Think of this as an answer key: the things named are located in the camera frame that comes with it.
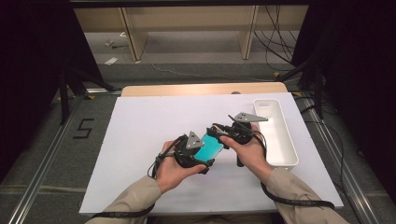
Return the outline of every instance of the hand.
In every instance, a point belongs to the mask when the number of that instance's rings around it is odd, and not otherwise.
[[[252,124],[251,126],[253,131],[257,132],[259,130],[256,125]],[[220,140],[228,147],[231,147],[238,155],[239,160],[246,165],[263,184],[266,184],[273,169],[265,160],[263,148],[256,138],[252,138],[250,142],[244,145],[240,145],[227,136],[222,136]]]
[[[172,142],[165,142],[163,144],[163,151],[165,151]],[[177,187],[183,179],[190,175],[196,175],[206,168],[205,165],[196,165],[191,168],[181,167],[174,157],[165,157],[157,170],[156,181],[160,186],[161,193],[164,194],[170,189]]]

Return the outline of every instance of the left hand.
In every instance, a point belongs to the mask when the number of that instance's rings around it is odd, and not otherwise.
[[[165,142],[163,144],[163,151],[165,151],[172,142]],[[156,181],[160,186],[161,193],[164,194],[170,189],[177,187],[183,179],[190,175],[196,175],[206,168],[205,165],[196,165],[191,168],[181,167],[174,157],[165,157],[157,170]]]

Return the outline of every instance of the blue object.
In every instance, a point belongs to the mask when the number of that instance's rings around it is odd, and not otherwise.
[[[195,154],[194,158],[199,161],[210,161],[223,149],[223,144],[220,144],[218,139],[207,134],[201,139],[204,146]]]

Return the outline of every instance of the right hand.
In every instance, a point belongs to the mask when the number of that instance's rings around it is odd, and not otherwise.
[[[252,130],[258,131],[256,125],[252,124]],[[252,138],[250,142],[240,145],[232,138],[222,136],[220,138],[228,147],[231,147],[239,157],[239,160],[246,165],[246,167],[257,176],[263,184],[266,184],[269,174],[273,170],[270,164],[264,158],[264,152],[261,144],[256,138]]]

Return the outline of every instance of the aluminum rail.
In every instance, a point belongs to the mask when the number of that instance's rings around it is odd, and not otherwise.
[[[304,101],[306,106],[311,106],[313,105],[313,100],[307,99]],[[316,125],[319,131],[319,134],[321,135],[326,148],[329,150],[330,155],[332,156],[332,159],[338,169],[338,171],[341,173],[341,158],[342,158],[342,151],[341,148],[339,148],[336,144],[334,139],[332,138],[331,133],[329,132],[329,129],[326,126],[326,123],[324,120],[321,120],[318,116],[318,114],[313,110],[309,110],[309,114],[311,118],[313,119],[314,122],[318,122],[321,124]],[[363,223],[367,224],[374,224],[374,223],[379,223],[378,218],[375,215],[375,212],[373,210],[373,207],[371,206],[370,202],[368,201],[367,197],[364,195],[358,181],[356,178],[353,176],[351,170],[349,169],[349,166],[347,165],[346,160],[343,160],[343,180],[344,184],[347,188],[347,191],[349,192],[349,195],[355,205],[355,208],[357,209],[361,221]]]
[[[14,212],[12,213],[11,219],[8,222],[9,224],[17,224],[17,223],[20,224],[23,223],[23,221],[25,220],[35,200],[35,196],[37,195],[40,186],[43,183],[44,179],[46,178],[47,172],[52,165],[53,159],[55,158],[56,153],[58,152],[59,148],[62,145],[62,142],[64,140],[64,134],[69,128],[70,121],[73,118],[74,114],[76,113],[83,98],[84,96],[79,96],[75,98],[73,105],[71,107],[71,113],[69,118],[66,120],[66,122],[63,125],[61,125],[54,139],[52,140],[49,149],[46,155],[44,156],[44,159],[41,161],[37,171],[35,172],[33,179],[31,180],[26,191],[23,193],[20,201],[16,205]]]

